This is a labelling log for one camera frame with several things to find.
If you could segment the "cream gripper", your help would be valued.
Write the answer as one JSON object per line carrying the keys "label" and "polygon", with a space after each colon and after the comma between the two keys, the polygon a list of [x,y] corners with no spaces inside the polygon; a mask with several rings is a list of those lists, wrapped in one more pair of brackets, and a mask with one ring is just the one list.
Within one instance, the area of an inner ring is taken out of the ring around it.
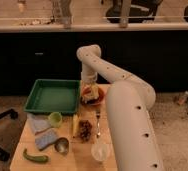
{"label": "cream gripper", "polygon": [[82,91],[82,97],[85,99],[97,99],[99,97],[99,87],[97,83],[86,84]]}

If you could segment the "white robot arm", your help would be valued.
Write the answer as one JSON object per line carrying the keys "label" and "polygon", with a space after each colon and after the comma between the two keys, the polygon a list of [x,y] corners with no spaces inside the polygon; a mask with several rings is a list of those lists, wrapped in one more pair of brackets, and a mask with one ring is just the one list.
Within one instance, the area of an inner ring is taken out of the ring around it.
{"label": "white robot arm", "polygon": [[82,46],[76,55],[84,83],[95,83],[97,75],[110,83],[105,106],[118,171],[165,171],[149,116],[156,100],[154,88],[102,59],[99,45]]}

